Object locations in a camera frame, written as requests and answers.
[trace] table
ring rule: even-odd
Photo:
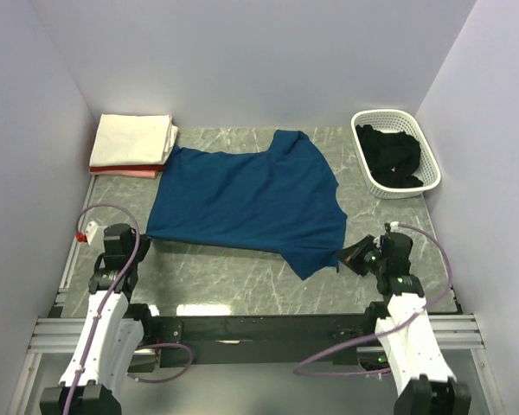
[[[181,129],[181,146],[205,151],[247,153],[266,150],[275,128]],[[323,153],[338,182],[336,198],[348,215],[345,246],[366,234],[384,233],[384,222],[399,220],[433,233],[422,196],[381,200],[365,185],[356,159],[350,128],[305,128]],[[128,208],[145,230],[156,197],[159,179],[99,176],[93,183],[90,203],[117,203]],[[86,220],[104,224],[128,221],[111,208],[97,208]],[[412,273],[419,277],[429,298],[446,284],[445,267],[438,249],[416,233],[411,255]],[[81,317],[87,309],[87,284],[99,252],[79,244],[71,258],[69,290],[62,316]],[[359,277],[341,267],[326,268],[305,281],[294,274],[275,253],[219,246],[199,246],[153,241],[138,269],[140,277],[133,303],[147,303],[161,316],[174,315],[289,315],[362,313],[372,301],[381,300],[375,277]],[[453,291],[431,308],[435,312],[458,312]]]

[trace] folded pink cloth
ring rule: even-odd
[[[105,170],[91,171],[93,175],[109,175],[109,176],[129,176],[142,177],[144,179],[155,179],[157,172],[153,170]]]

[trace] white wall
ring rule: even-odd
[[[475,0],[32,0],[95,117],[347,125],[415,113]]]
[[[519,414],[519,0],[478,0],[417,118],[444,174],[437,235]]]
[[[0,0],[0,414],[58,288],[95,128],[29,2]]]

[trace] gray floor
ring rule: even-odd
[[[433,227],[423,197],[402,200],[374,198],[363,181],[350,128],[302,129],[321,150],[340,183],[337,199],[348,215],[346,246],[367,233],[384,233],[384,222],[399,220],[428,231]],[[181,129],[181,146],[206,151],[245,153],[266,150],[274,129]],[[109,201],[135,214],[144,231],[159,179],[99,176],[91,203]],[[87,218],[113,224],[126,221],[110,208],[92,211]],[[411,233],[414,241],[412,273],[429,297],[445,287],[445,268],[438,250]],[[78,245],[70,271],[71,283],[62,316],[84,316],[87,283],[99,252]],[[139,268],[134,303],[148,303],[163,316],[280,315],[363,312],[380,300],[373,276],[361,278],[342,267],[323,269],[306,281],[292,272],[277,254],[175,242],[152,245]],[[453,294],[432,311],[455,312]]]
[[[469,351],[445,352],[458,380],[471,390],[470,415],[490,415]],[[68,355],[42,358],[25,415],[40,415],[44,387],[54,387],[69,363]],[[292,374],[294,364],[204,365],[163,385],[127,379],[122,388],[124,415],[390,415],[396,400],[392,376],[366,379],[306,378]],[[164,369],[148,377],[166,377]]]

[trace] blue fabric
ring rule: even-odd
[[[302,131],[276,131],[267,151],[175,147],[148,219],[152,238],[278,252],[302,278],[337,266],[346,214],[338,183]]]

